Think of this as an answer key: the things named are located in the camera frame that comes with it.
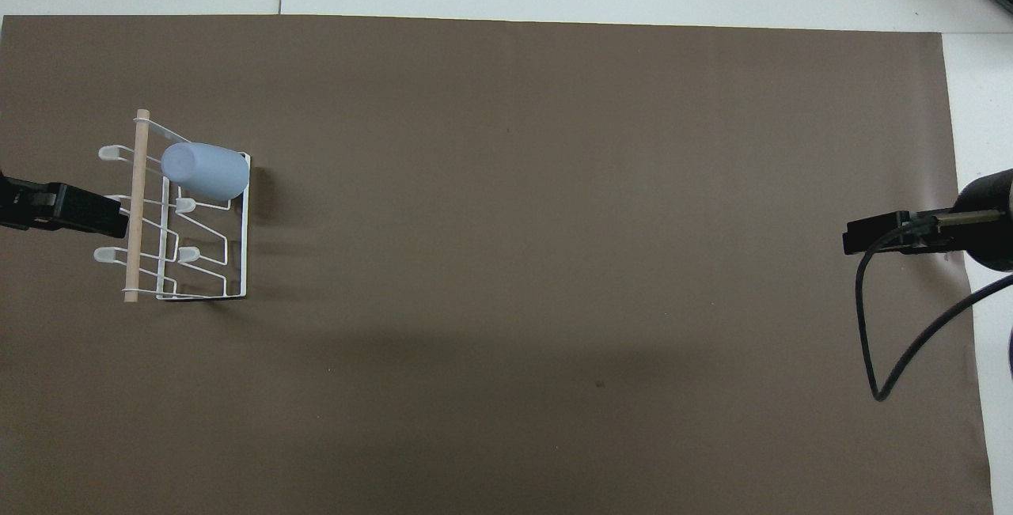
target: brown surface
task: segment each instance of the brown surface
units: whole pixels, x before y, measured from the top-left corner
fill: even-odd
[[[990,511],[964,316],[869,396],[846,221],[955,197],[938,34],[4,18],[9,175],[248,151],[249,299],[3,230],[8,513]],[[884,369],[967,291],[870,273]]]

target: white plastic hook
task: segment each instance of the white plastic hook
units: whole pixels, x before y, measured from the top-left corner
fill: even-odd
[[[176,214],[185,214],[187,212],[193,212],[197,208],[197,201],[193,199],[188,199],[186,197],[180,197],[176,199]]]
[[[95,262],[100,262],[102,264],[115,264],[116,263],[116,248],[115,246],[102,246],[95,248],[92,254]]]
[[[179,263],[189,264],[197,262],[201,258],[201,248],[196,246],[182,246],[179,248]]]
[[[105,145],[98,148],[98,158],[103,161],[115,161],[120,159],[119,145]]]

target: black cable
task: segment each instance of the black cable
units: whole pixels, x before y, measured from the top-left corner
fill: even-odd
[[[953,317],[958,316],[958,314],[960,314],[960,312],[964,309],[972,306],[986,297],[1013,285],[1013,275],[1007,276],[978,290],[977,292],[954,303],[946,311],[943,311],[940,316],[936,317],[932,323],[925,328],[925,330],[915,338],[915,342],[912,342],[912,344],[908,346],[904,355],[902,355],[897,364],[893,365],[893,370],[891,370],[889,376],[886,377],[886,382],[883,382],[882,388],[879,388],[879,385],[876,382],[875,370],[872,368],[872,356],[869,353],[869,340],[865,330],[865,301],[862,296],[862,282],[865,278],[865,268],[869,265],[869,261],[872,260],[872,256],[891,240],[904,236],[905,234],[911,234],[922,228],[934,226],[937,223],[938,220],[936,220],[935,217],[928,216],[913,220],[908,224],[890,230],[880,236],[879,239],[869,246],[869,248],[865,251],[865,255],[862,256],[862,261],[858,264],[858,272],[855,274],[855,310],[858,313],[858,335],[862,340],[862,358],[865,361],[865,374],[868,375],[869,389],[872,391],[872,397],[879,402],[882,402],[887,396],[889,396],[889,392],[893,389],[893,385],[897,384],[898,379],[901,378],[901,373],[903,373],[905,368],[908,367],[908,364],[911,363],[911,360],[914,359],[918,351],[922,349],[922,347],[928,343],[930,339],[932,339],[932,336],[940,330],[943,325],[952,320]],[[1010,345],[1010,370],[1013,372],[1013,340],[1011,340]]]

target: white wire rack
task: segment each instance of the white wire rack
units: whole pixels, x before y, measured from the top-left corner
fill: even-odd
[[[243,193],[235,199],[228,201],[224,205],[200,202],[193,198],[186,197],[179,186],[170,182],[158,169],[148,166],[148,162],[160,161],[147,154],[148,130],[155,130],[173,143],[189,142],[188,139],[174,133],[165,126],[152,122],[147,109],[138,109],[135,130],[135,146],[133,148],[126,145],[106,145],[98,150],[98,158],[104,161],[124,161],[133,165],[134,176],[131,185],[130,195],[107,195],[108,198],[119,201],[130,201],[129,208],[121,207],[121,211],[130,216],[130,224],[127,233],[127,247],[102,246],[95,248],[94,259],[103,264],[119,264],[127,267],[127,280],[124,291],[124,301],[137,301],[138,294],[148,294],[156,299],[164,301],[200,301],[214,299],[235,299],[246,297],[246,264],[247,264],[247,236],[249,230],[249,185]],[[246,160],[246,168],[250,167],[250,156],[240,153]],[[148,173],[154,173],[161,181],[161,197],[159,200],[145,198],[145,179]],[[153,204],[159,207],[158,220],[152,220],[144,216],[144,205]],[[239,213],[238,235],[228,236],[205,222],[201,221],[203,214],[213,211],[235,212],[236,206],[241,205]],[[182,245],[182,238],[177,230],[177,225],[188,225],[187,235],[192,236],[192,231],[203,235],[216,244],[216,253],[206,255],[201,248],[192,245]],[[142,251],[143,229],[151,227],[158,231],[158,251],[150,253]],[[217,254],[219,244],[221,254]],[[230,260],[229,252],[237,247],[238,260],[233,256]],[[126,260],[120,260],[120,252],[124,252]],[[142,261],[148,261],[150,267],[154,265],[155,270],[144,268]],[[238,278],[232,280],[233,287],[230,288],[230,280],[226,275],[226,269],[232,268],[238,263],[236,268]],[[174,269],[184,269],[178,273]],[[167,272],[172,270],[175,278],[167,277]],[[186,283],[182,279],[188,272],[194,272],[215,278],[216,283],[221,284],[220,291],[212,293],[196,294],[184,293],[180,289],[186,288]],[[155,288],[146,289],[140,287],[140,277],[146,275],[154,278]]]

